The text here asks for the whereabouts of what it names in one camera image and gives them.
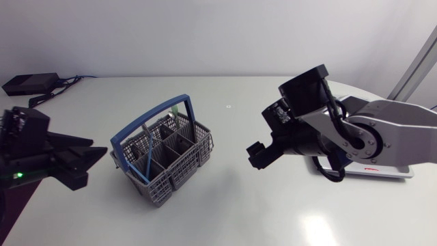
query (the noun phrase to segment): power adapter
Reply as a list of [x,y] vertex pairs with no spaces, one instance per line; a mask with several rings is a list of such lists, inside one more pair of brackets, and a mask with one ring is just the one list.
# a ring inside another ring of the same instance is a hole
[[15,76],[2,86],[8,96],[49,94],[59,80],[56,72]]

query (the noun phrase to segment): table surface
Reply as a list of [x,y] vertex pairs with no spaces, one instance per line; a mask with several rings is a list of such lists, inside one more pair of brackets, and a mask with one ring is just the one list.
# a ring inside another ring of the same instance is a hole
[[[50,131],[110,138],[157,104],[191,97],[212,133],[210,160],[161,207],[141,197],[106,154],[88,186],[71,191],[42,181],[4,245],[437,245],[437,167],[415,165],[410,180],[347,176],[333,183],[308,157],[282,156],[261,171],[246,148],[271,143],[261,112],[279,99],[286,77],[84,79],[36,109]],[[330,82],[334,95],[374,100]],[[0,94],[3,109],[31,96]]]

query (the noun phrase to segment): black cable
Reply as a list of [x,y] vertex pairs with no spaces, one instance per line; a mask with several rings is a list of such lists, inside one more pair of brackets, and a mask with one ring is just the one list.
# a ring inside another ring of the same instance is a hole
[[346,110],[346,106],[342,102],[340,102],[340,100],[337,99],[335,99],[335,103],[340,106],[341,119],[343,120],[346,119],[346,114],[348,113],[348,111]]
[[30,98],[29,99],[29,108],[33,109],[34,107],[37,107],[38,105],[41,105],[42,103],[45,103],[46,101],[64,93],[66,90],[68,90],[68,88],[72,87],[74,84],[76,84],[77,82],[79,82],[81,79],[85,78],[85,77],[91,77],[91,78],[96,78],[94,76],[85,76],[85,75],[81,75],[78,76],[76,75],[75,77],[70,77],[67,79],[60,79],[58,80],[58,82],[61,82],[61,85],[58,85],[58,87],[64,87],[61,91],[57,92],[57,93],[50,93],[50,94],[45,94],[42,96],[37,96],[35,98]]
[[334,96],[331,94],[331,92],[329,90],[326,79],[322,79],[322,86],[323,86],[323,89],[325,91],[326,97],[328,98],[328,102],[326,103],[326,107],[328,109],[331,121],[334,124],[335,130],[337,130],[337,132],[340,134],[340,136],[342,136],[344,139],[349,141],[350,144],[352,146],[354,146],[354,148],[358,148],[359,143],[357,142],[357,140],[353,136],[351,136],[351,134],[349,134],[349,131],[346,129],[346,127],[343,123],[343,120],[341,120],[342,117],[344,117],[344,115],[346,113],[343,112],[343,115],[339,115]]
[[329,179],[330,181],[341,182],[343,180],[344,176],[346,175],[344,168],[341,169],[340,171],[338,171],[338,173],[339,173],[338,176],[329,174],[325,169],[323,169],[322,165],[320,165],[319,158],[317,158],[316,156],[313,156],[312,159],[313,159],[314,165],[317,167],[317,170],[319,170],[319,172],[323,176],[325,176],[327,179]]

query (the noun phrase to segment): basket handle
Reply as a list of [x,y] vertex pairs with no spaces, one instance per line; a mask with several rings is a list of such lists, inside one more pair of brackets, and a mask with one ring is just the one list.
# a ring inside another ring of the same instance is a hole
[[183,94],[180,96],[176,96],[175,98],[172,98],[166,102],[163,102],[159,104],[158,106],[154,107],[153,109],[147,111],[142,116],[138,117],[136,120],[131,122],[129,125],[127,125],[125,128],[123,128],[119,133],[117,133],[113,138],[111,138],[111,144],[114,148],[114,154],[118,158],[118,160],[121,163],[121,168],[124,172],[127,172],[129,170],[128,161],[126,158],[124,158],[123,150],[122,150],[122,141],[127,138],[131,133],[133,133],[137,128],[139,128],[142,124],[146,123],[148,120],[150,120],[155,115],[159,114],[160,112],[164,111],[165,109],[170,108],[171,106],[174,106],[178,103],[184,102],[186,112],[188,114],[188,118],[191,122],[195,121],[194,113],[193,113],[193,107],[191,106],[191,100],[190,96],[187,94]]

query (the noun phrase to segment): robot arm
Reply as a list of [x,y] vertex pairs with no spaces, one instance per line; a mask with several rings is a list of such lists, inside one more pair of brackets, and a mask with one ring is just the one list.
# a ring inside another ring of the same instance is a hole
[[0,189],[52,176],[74,190],[87,185],[87,170],[107,151],[91,139],[48,132],[50,118],[35,109],[5,110],[0,128]]
[[335,99],[324,65],[279,87],[282,98],[262,112],[272,129],[272,144],[247,148],[253,167],[265,168],[282,154],[327,156],[344,176],[352,161],[407,166],[437,163],[437,114],[391,100]]

